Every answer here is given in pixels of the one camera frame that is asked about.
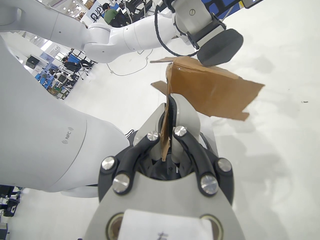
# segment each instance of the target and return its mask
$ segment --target cable on floor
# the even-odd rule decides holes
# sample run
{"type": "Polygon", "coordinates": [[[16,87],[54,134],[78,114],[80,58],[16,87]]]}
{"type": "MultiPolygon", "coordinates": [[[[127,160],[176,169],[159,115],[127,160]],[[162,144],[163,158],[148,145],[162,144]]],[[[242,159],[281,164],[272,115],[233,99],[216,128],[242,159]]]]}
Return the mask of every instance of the cable on floor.
{"type": "Polygon", "coordinates": [[[129,74],[124,74],[124,75],[117,74],[117,73],[115,73],[112,69],[110,69],[108,63],[107,63],[106,65],[108,66],[108,68],[109,68],[109,70],[111,71],[111,73],[113,73],[114,75],[117,75],[117,76],[120,76],[120,77],[132,75],[132,74],[135,74],[135,73],[137,73],[137,72],[139,72],[139,71],[142,71],[144,68],[147,67],[147,65],[148,65],[148,57],[151,55],[152,52],[153,52],[153,49],[151,50],[151,52],[149,53],[149,55],[147,55],[147,56],[145,57],[146,64],[145,64],[145,66],[144,66],[143,68],[141,68],[141,69],[139,69],[139,70],[137,70],[137,71],[135,71],[135,72],[129,73],[129,74]]]}
{"type": "Polygon", "coordinates": [[[128,138],[130,135],[134,133],[134,130],[131,129],[128,133],[125,134],[125,136],[128,138]]]}
{"type": "Polygon", "coordinates": [[[229,9],[229,11],[225,14],[224,18],[222,19],[222,22],[227,18],[227,16],[231,13],[234,5],[229,9]]]}

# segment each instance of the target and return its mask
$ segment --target black cable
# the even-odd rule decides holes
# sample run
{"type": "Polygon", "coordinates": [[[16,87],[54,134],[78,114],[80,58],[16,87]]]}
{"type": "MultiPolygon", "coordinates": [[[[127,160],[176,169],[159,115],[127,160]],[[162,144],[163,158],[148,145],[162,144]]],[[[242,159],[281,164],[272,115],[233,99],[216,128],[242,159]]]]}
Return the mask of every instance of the black cable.
{"type": "Polygon", "coordinates": [[[155,7],[155,11],[154,11],[154,26],[155,26],[155,33],[157,35],[157,38],[161,44],[162,47],[164,47],[169,53],[171,53],[172,55],[176,56],[176,57],[185,57],[185,56],[188,56],[188,57],[193,57],[197,54],[197,51],[192,53],[192,54],[189,54],[189,55],[179,55],[173,51],[171,51],[166,45],[165,43],[163,43],[163,41],[161,40],[160,38],[160,35],[159,35],[159,28],[158,28],[158,11],[160,10],[160,7],[157,5],[155,7]]]}
{"type": "Polygon", "coordinates": [[[134,132],[133,129],[131,129],[127,134],[125,134],[126,137],[130,136],[134,132]]]}
{"type": "Polygon", "coordinates": [[[133,72],[133,73],[129,73],[129,74],[125,74],[125,75],[119,75],[119,74],[115,73],[112,69],[110,69],[108,63],[107,63],[106,65],[108,66],[109,70],[110,70],[114,75],[117,75],[117,76],[120,76],[120,77],[132,75],[132,74],[135,74],[135,73],[137,73],[137,72],[139,72],[139,71],[142,71],[144,68],[147,67],[147,65],[148,65],[148,57],[151,55],[152,52],[153,52],[153,49],[151,50],[150,54],[145,57],[145,60],[146,60],[145,66],[144,66],[143,68],[141,68],[141,69],[133,72]]]}

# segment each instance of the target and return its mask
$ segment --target torn cardboard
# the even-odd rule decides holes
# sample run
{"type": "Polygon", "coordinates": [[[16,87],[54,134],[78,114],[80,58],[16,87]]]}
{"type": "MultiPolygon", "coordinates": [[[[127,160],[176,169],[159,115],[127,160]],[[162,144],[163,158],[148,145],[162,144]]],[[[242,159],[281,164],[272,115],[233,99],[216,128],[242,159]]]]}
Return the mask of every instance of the torn cardboard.
{"type": "MultiPolygon", "coordinates": [[[[263,84],[244,80],[226,69],[217,66],[204,67],[197,59],[191,57],[166,57],[151,61],[164,62],[171,62],[166,71],[167,83],[157,81],[151,85],[167,95],[167,103],[169,94],[181,94],[196,111],[207,116],[245,121],[249,113],[243,110],[264,87],[263,84]]],[[[170,147],[168,118],[166,105],[160,134],[163,161],[170,147]]]]}

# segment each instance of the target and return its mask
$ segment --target ceiling light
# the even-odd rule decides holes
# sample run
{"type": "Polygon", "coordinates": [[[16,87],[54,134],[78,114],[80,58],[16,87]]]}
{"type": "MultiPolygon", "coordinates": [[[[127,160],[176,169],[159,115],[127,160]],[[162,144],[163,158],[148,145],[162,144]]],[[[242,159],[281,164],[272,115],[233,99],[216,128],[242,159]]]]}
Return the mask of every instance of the ceiling light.
{"type": "Polygon", "coordinates": [[[42,51],[46,51],[48,49],[48,47],[50,47],[52,45],[52,41],[48,40],[42,47],[41,50],[42,51]]]}

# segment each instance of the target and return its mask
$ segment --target sign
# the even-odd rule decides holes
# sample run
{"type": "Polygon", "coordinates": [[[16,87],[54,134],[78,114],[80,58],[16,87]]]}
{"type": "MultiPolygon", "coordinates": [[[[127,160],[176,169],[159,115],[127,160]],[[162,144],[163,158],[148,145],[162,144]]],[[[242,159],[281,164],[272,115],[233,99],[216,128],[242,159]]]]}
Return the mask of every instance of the sign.
{"type": "Polygon", "coordinates": [[[46,52],[42,52],[42,54],[40,55],[40,57],[42,59],[44,59],[45,61],[47,61],[48,63],[53,62],[54,58],[51,57],[50,55],[48,55],[46,52]]]}
{"type": "Polygon", "coordinates": [[[95,3],[93,4],[93,6],[91,6],[90,10],[86,13],[86,15],[93,21],[97,21],[99,19],[99,17],[101,17],[101,15],[103,14],[103,9],[102,9],[102,5],[98,2],[95,1],[95,3]]]}

